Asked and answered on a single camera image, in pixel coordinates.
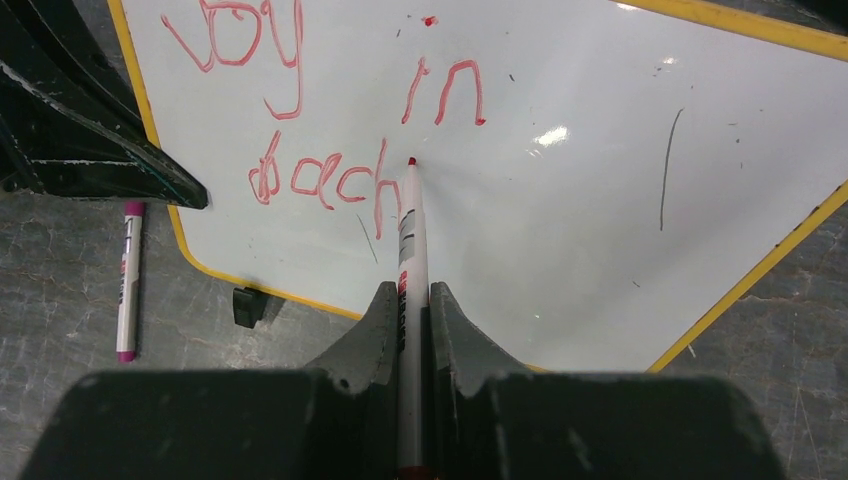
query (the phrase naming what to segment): red handwritten text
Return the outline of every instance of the red handwritten text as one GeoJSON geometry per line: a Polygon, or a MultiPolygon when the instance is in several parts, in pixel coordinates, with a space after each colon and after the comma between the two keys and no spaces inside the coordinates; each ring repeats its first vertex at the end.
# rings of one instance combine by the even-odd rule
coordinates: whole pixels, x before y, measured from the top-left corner
{"type": "Polygon", "coordinates": [[[450,95],[450,89],[453,86],[456,73],[465,68],[470,68],[474,72],[474,86],[477,89],[477,111],[474,115],[474,124],[483,125],[486,123],[486,119],[483,118],[483,82],[480,80],[480,68],[474,60],[463,60],[454,63],[450,71],[448,71],[448,80],[445,82],[444,88],[442,88],[442,97],[439,100],[439,114],[436,116],[436,125],[442,123],[442,119],[445,117],[448,95],[450,95]]]}
{"type": "Polygon", "coordinates": [[[294,167],[294,173],[292,174],[291,180],[291,189],[294,193],[299,193],[301,195],[312,195],[317,196],[318,200],[321,201],[321,205],[324,206],[327,210],[335,210],[335,207],[327,203],[324,199],[324,185],[330,180],[330,177],[333,176],[333,172],[336,171],[336,167],[339,166],[339,162],[342,161],[341,153],[334,153],[327,157],[327,160],[324,163],[315,160],[314,158],[301,158],[299,162],[297,162],[297,166],[294,167]],[[315,183],[315,188],[312,190],[306,190],[304,188],[297,187],[297,179],[300,176],[300,170],[304,165],[315,165],[319,168],[318,173],[318,181],[315,183]]]}
{"type": "Polygon", "coordinates": [[[205,0],[200,1],[200,10],[203,13],[203,19],[206,22],[206,28],[209,33],[209,58],[205,62],[201,62],[198,56],[192,51],[191,48],[186,44],[185,40],[183,40],[182,36],[177,32],[173,25],[171,25],[171,21],[168,19],[166,15],[161,15],[160,18],[162,20],[162,24],[165,25],[180,46],[185,50],[189,57],[191,57],[192,61],[197,68],[200,69],[203,73],[208,73],[215,66],[215,61],[217,60],[222,65],[230,65],[230,66],[244,66],[250,59],[253,57],[253,54],[256,52],[256,48],[259,46],[259,40],[262,36],[262,17],[268,17],[268,24],[271,28],[271,37],[274,42],[274,48],[277,50],[277,54],[280,57],[280,61],[282,62],[285,68],[295,68],[297,69],[297,103],[295,104],[294,109],[287,112],[278,112],[271,104],[268,102],[266,98],[262,100],[265,102],[265,107],[268,109],[268,112],[276,118],[277,120],[287,120],[291,118],[297,118],[300,115],[302,104],[303,104],[303,67],[301,62],[301,46],[303,45],[303,9],[301,7],[301,0],[294,0],[294,36],[295,36],[295,53],[292,58],[286,58],[286,54],[283,51],[283,46],[280,43],[279,32],[277,30],[277,21],[274,16],[274,9],[271,6],[271,0],[264,0],[262,4],[259,6],[259,10],[254,8],[253,6],[242,3],[242,2],[234,2],[234,1],[224,1],[218,2],[214,4],[209,4],[205,0]],[[239,21],[244,20],[244,16],[242,12],[249,13],[253,16],[256,22],[255,34],[253,36],[253,40],[250,44],[250,47],[247,49],[245,54],[235,60],[223,58],[218,51],[218,37],[215,34],[215,17],[220,10],[230,10],[233,17],[235,17],[239,21]]]}
{"type": "Polygon", "coordinates": [[[400,119],[401,124],[405,124],[409,120],[409,115],[412,113],[412,100],[415,98],[415,91],[418,90],[418,83],[421,82],[421,77],[430,73],[430,69],[424,65],[424,57],[418,60],[418,71],[415,72],[415,78],[412,79],[412,84],[409,86],[409,93],[406,95],[406,111],[403,112],[403,118],[400,119]]]}
{"type": "Polygon", "coordinates": [[[398,184],[394,180],[383,179],[383,161],[386,159],[386,146],[386,139],[383,138],[382,145],[380,146],[380,156],[377,158],[376,171],[371,170],[368,167],[349,168],[342,174],[342,178],[339,179],[339,184],[336,187],[336,194],[338,194],[339,198],[345,202],[361,202],[362,200],[365,200],[365,197],[348,197],[342,193],[345,182],[347,182],[350,176],[355,173],[366,173],[374,179],[374,224],[377,228],[377,240],[383,236],[383,205],[380,201],[380,194],[382,193],[383,188],[391,187],[394,191],[395,201],[397,202],[397,216],[400,218],[400,189],[398,188],[398,184]]]}
{"type": "Polygon", "coordinates": [[[274,132],[274,137],[271,139],[271,144],[268,145],[265,156],[259,159],[259,168],[251,168],[247,172],[247,181],[250,182],[250,188],[253,189],[253,196],[262,205],[271,203],[271,196],[280,191],[280,172],[277,170],[277,159],[274,157],[274,152],[279,143],[280,131],[277,130],[274,132]],[[268,170],[270,169],[274,170],[274,188],[269,188],[268,185],[268,170]],[[257,174],[259,175],[258,187],[253,183],[257,174]]]}

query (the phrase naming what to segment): speckled floor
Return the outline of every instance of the speckled floor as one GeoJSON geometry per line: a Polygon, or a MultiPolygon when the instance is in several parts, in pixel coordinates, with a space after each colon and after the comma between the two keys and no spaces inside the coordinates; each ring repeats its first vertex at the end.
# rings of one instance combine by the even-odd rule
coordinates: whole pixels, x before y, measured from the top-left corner
{"type": "MultiPolygon", "coordinates": [[[[105,1],[76,3],[121,65],[105,1]]],[[[786,1],[723,3],[828,28],[786,1]]],[[[19,471],[71,384],[119,367],[122,218],[115,203],[0,197],[0,478],[19,471]]],[[[150,207],[145,222],[140,358],[123,368],[297,367],[353,324],[286,303],[255,330],[237,327],[232,285],[182,258],[165,207],[150,207]]],[[[738,384],[758,405],[791,478],[848,478],[846,227],[843,207],[663,372],[738,384]]]]}

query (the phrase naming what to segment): gray scribble mark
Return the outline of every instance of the gray scribble mark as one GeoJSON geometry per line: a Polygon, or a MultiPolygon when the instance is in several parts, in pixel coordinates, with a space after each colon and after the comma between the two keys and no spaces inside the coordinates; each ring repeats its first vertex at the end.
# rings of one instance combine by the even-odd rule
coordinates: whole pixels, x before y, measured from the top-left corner
{"type": "Polygon", "coordinates": [[[663,192],[660,197],[660,231],[662,232],[663,227],[663,212],[665,211],[665,185],[668,180],[668,157],[671,155],[671,141],[674,139],[674,127],[677,126],[677,121],[680,119],[680,114],[683,113],[683,109],[677,111],[677,115],[674,117],[674,123],[671,124],[671,132],[668,134],[668,147],[665,149],[665,169],[663,170],[663,192]]]}
{"type": "Polygon", "coordinates": [[[586,442],[580,438],[580,435],[573,428],[568,429],[568,443],[571,444],[574,449],[574,456],[577,457],[577,460],[580,461],[580,465],[583,467],[583,471],[591,472],[592,471],[592,463],[589,462],[590,450],[589,446],[586,445],[586,442]]]}
{"type": "MultiPolygon", "coordinates": [[[[795,328],[797,323],[792,321],[792,367],[795,367],[795,328]]],[[[786,460],[786,470],[792,466],[792,454],[795,453],[795,427],[798,425],[798,401],[801,399],[801,385],[795,380],[795,412],[792,414],[792,444],[789,446],[789,458],[786,460]]]]}
{"type": "Polygon", "coordinates": [[[821,476],[819,454],[816,452],[816,442],[813,440],[813,431],[810,429],[810,419],[807,417],[807,407],[804,406],[804,397],[801,393],[800,387],[798,388],[798,398],[801,400],[801,411],[804,412],[804,423],[807,425],[807,435],[810,436],[810,445],[813,447],[813,458],[816,460],[816,469],[819,471],[819,478],[824,478],[821,476]]]}
{"type": "Polygon", "coordinates": [[[356,214],[356,219],[359,220],[359,225],[362,226],[362,232],[365,234],[365,240],[368,240],[368,248],[371,249],[371,255],[374,257],[374,263],[377,265],[380,264],[380,261],[377,260],[377,254],[374,253],[374,245],[371,245],[371,237],[368,236],[368,230],[365,229],[365,224],[362,222],[362,217],[359,214],[356,214]]]}

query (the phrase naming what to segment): marker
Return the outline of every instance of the marker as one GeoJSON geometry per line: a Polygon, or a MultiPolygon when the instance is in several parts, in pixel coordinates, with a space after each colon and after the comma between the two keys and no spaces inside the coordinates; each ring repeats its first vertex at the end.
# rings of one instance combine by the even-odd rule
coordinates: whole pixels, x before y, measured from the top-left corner
{"type": "Polygon", "coordinates": [[[409,159],[401,193],[398,253],[398,478],[432,479],[427,465],[426,401],[429,381],[422,362],[430,284],[427,278],[427,233],[421,180],[414,158],[409,159]]]}
{"type": "Polygon", "coordinates": [[[118,297],[118,361],[135,359],[135,324],[138,306],[138,257],[141,253],[141,217],[144,204],[127,202],[124,209],[124,252],[121,257],[121,294],[118,297]]]}

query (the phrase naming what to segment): black clamp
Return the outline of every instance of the black clamp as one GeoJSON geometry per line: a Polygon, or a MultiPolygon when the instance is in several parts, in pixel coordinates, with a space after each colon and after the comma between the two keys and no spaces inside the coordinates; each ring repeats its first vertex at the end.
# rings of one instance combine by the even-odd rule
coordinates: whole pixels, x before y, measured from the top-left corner
{"type": "Polygon", "coordinates": [[[233,289],[233,318],[236,325],[253,328],[256,322],[265,315],[270,295],[255,288],[244,287],[233,289]]]}

